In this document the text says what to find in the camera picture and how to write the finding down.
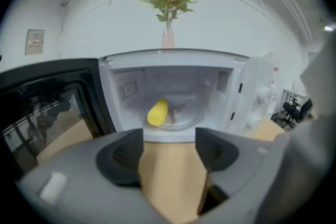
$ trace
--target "open microwave door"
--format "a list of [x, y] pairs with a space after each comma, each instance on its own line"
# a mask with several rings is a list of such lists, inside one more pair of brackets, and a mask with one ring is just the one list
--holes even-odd
[[37, 63], [0, 74], [0, 131], [19, 179], [63, 148], [115, 132], [98, 61]]

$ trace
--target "wooden surface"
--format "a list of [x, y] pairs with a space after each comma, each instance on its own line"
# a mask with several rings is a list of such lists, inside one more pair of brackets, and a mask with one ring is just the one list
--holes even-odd
[[144, 143], [139, 162], [142, 191], [171, 223], [198, 218], [207, 171], [195, 143]]
[[284, 133], [285, 131], [274, 121], [266, 118], [261, 118], [257, 127], [252, 131], [251, 138], [273, 141], [278, 134]]
[[92, 135], [85, 121], [80, 120], [42, 150], [36, 157], [37, 162], [41, 164], [63, 148], [89, 139], [92, 139]]

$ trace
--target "white wall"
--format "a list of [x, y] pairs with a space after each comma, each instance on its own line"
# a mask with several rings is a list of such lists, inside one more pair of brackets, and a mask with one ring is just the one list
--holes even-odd
[[[0, 25], [0, 72], [57, 58], [61, 31], [59, 5], [42, 0], [13, 0]], [[25, 56], [28, 29], [45, 30], [42, 55]]]
[[323, 38], [315, 41], [313, 44], [308, 44], [302, 48], [302, 55], [304, 59], [303, 70], [305, 70], [309, 65], [309, 53], [312, 52], [314, 54], [318, 54], [327, 43], [328, 35], [326, 34], [328, 33], [324, 33]]
[[[175, 46], [262, 56], [270, 51], [281, 61], [281, 80], [289, 87], [304, 65], [300, 37], [287, 24], [280, 1], [199, 0], [196, 12], [173, 22]], [[138, 0], [72, 0], [63, 31], [64, 58], [103, 57], [159, 48], [164, 24], [156, 11]]]

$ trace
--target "wall sign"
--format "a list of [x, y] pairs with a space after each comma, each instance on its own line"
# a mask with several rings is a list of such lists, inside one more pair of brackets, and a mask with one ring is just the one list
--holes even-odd
[[28, 29], [25, 55], [43, 54], [44, 30]]

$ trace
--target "glass door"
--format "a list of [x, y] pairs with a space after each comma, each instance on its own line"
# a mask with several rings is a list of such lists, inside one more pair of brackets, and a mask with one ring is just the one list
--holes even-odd
[[33, 96], [21, 110], [22, 117], [3, 131], [3, 137], [23, 174], [63, 148], [100, 133], [78, 83]]

